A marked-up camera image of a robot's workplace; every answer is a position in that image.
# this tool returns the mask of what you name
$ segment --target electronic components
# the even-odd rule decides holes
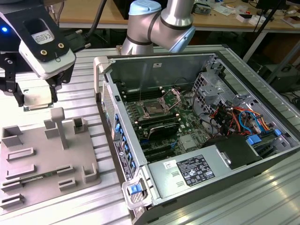
[[[193,140],[191,135],[184,135],[180,137],[180,142],[185,150],[192,149],[197,147],[195,141]]]

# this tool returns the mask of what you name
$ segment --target blue wire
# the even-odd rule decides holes
[[[240,113],[240,115],[239,115],[239,122],[240,122],[240,124],[241,124],[241,126],[242,126],[243,128],[247,129],[247,130],[250,131],[250,133],[252,134],[252,131],[251,131],[248,127],[244,126],[243,122],[241,121],[241,116],[242,116],[243,113],[249,113],[250,115],[252,115],[252,116],[254,117],[254,119],[255,119],[255,121],[256,121],[256,124],[258,125],[259,129],[260,129],[262,132],[265,132],[265,129],[263,128],[263,126],[261,126],[261,125],[259,124],[258,119],[257,119],[257,117],[255,116],[255,114],[254,114],[253,112],[250,112],[250,111],[247,111],[247,110],[242,111],[242,112]]]

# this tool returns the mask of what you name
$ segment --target screw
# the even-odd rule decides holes
[[[48,52],[47,52],[46,50],[41,50],[41,54],[42,54],[42,55],[47,55]]]
[[[58,44],[58,47],[59,47],[59,48],[64,48],[65,46],[64,46],[63,43],[59,43],[59,44]]]

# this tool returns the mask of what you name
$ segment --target aluminum extrusion table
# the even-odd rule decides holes
[[[221,45],[189,46],[186,51],[220,51],[256,88],[297,128],[300,114],[289,110],[279,94],[268,90],[262,79],[230,49]],[[117,178],[102,122],[94,100],[93,59],[106,50],[84,50],[70,84],[58,91],[55,107],[65,109],[66,119],[83,116],[88,121],[102,182],[99,185],[42,202],[0,217],[1,225],[10,224],[131,224],[130,214]],[[47,86],[35,74],[17,76],[22,89]],[[243,91],[243,86],[234,87]],[[43,126],[49,109],[23,112],[13,97],[0,93],[0,128],[18,124],[21,129]],[[300,154],[296,154],[263,174],[209,196],[154,221],[160,224],[300,224]]]

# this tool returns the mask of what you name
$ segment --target barcode label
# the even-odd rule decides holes
[[[51,42],[54,40],[52,34],[48,30],[31,35],[33,39],[40,45]]]
[[[170,168],[173,168],[176,165],[176,160],[171,160],[171,161],[168,161],[168,162],[164,162],[164,166],[166,169],[170,169]]]

